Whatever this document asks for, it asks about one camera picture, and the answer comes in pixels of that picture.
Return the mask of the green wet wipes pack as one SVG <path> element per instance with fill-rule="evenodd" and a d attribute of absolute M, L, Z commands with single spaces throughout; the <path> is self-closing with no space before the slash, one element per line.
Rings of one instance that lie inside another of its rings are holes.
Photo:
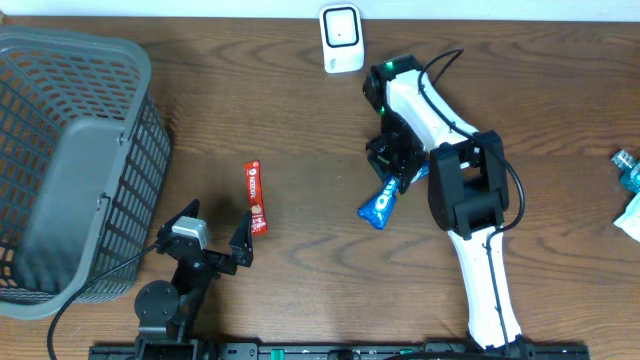
<path fill-rule="evenodd" d="M 629 202 L 622 215 L 613 224 L 622 229 L 632 239 L 640 241 L 640 194 Z"/>

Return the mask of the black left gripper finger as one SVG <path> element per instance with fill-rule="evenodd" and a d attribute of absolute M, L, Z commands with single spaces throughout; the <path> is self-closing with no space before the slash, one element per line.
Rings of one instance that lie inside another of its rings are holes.
<path fill-rule="evenodd" d="M 163 230 L 171 230 L 173 225 L 181 218 L 181 217 L 190 217 L 196 218 L 198 216 L 200 207 L 200 201 L 198 199 L 192 200 L 183 210 L 181 210 L 177 215 L 173 216 L 169 221 L 167 221 L 163 226 Z"/>
<path fill-rule="evenodd" d="M 232 258 L 239 266 L 249 268 L 252 265 L 253 244 L 252 244 L 252 213 L 247 211 L 229 242 L 232 250 Z"/>

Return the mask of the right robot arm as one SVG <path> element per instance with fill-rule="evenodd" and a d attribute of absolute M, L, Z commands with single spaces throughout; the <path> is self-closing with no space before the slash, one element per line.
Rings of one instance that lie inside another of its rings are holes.
<path fill-rule="evenodd" d="M 509 186 L 521 183 L 494 131 L 481 132 L 457 115 L 435 89 L 429 67 L 414 56 L 370 68 L 363 94 L 381 117 L 366 148 L 384 186 L 358 216 L 385 228 L 399 195 L 428 180 L 434 221 L 451 239 L 469 305 L 468 333 L 485 354 L 515 357 L 521 328 L 511 305 L 502 245 Z"/>

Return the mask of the teal mouthwash bottle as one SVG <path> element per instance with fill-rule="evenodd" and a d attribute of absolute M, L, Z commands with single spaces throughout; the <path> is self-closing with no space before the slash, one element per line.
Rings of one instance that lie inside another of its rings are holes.
<path fill-rule="evenodd" d="M 625 150 L 620 150 L 611 158 L 620 170 L 620 182 L 630 192 L 639 193 L 639 161 Z"/>

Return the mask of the red Nescafe stick sachet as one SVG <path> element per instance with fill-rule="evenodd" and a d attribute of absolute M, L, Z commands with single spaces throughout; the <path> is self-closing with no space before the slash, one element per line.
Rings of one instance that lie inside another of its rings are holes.
<path fill-rule="evenodd" d="M 253 235 L 266 235 L 268 232 L 268 224 L 263 201 L 260 162 L 254 160 L 245 163 L 244 173 L 248 191 L 249 210 L 251 212 L 251 232 Z"/>

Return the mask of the blue Oreo cookie pack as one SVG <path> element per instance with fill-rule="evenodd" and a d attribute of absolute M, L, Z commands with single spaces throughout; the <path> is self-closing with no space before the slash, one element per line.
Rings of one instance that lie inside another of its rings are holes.
<path fill-rule="evenodd" d="M 377 160 L 375 156 L 369 158 L 369 163 L 383 181 L 383 187 L 379 193 L 357 210 L 357 214 L 373 228 L 383 230 L 396 205 L 401 181 L 405 177 L 388 168 L 382 161 Z"/>

